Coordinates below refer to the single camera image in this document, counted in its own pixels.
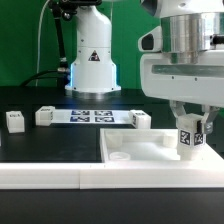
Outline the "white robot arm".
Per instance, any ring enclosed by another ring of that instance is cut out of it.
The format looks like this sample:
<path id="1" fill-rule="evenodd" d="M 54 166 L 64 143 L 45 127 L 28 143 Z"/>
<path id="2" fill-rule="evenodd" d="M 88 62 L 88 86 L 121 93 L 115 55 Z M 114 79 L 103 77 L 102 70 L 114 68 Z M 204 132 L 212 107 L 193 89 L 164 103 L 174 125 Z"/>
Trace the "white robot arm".
<path id="1" fill-rule="evenodd" d="M 111 60 L 111 21 L 96 0 L 77 3 L 77 57 L 69 89 L 80 95 L 119 89 Z M 145 95 L 170 102 L 176 119 L 186 103 L 202 106 L 196 130 L 209 134 L 224 108 L 224 0 L 140 0 L 160 24 L 138 40 Z"/>

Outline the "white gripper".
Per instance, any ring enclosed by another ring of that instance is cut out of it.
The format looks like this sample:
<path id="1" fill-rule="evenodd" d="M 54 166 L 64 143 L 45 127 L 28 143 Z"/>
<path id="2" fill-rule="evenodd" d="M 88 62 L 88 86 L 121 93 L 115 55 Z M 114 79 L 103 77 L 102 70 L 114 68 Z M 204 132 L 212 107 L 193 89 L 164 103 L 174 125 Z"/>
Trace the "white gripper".
<path id="1" fill-rule="evenodd" d="M 140 37 L 138 47 L 143 52 L 140 81 L 144 94 L 170 100 L 175 119 L 186 114 L 184 102 L 203 105 L 201 132 L 211 134 L 219 107 L 224 108 L 224 49 L 201 52 L 196 64 L 172 64 L 167 54 L 160 53 L 160 26 Z"/>

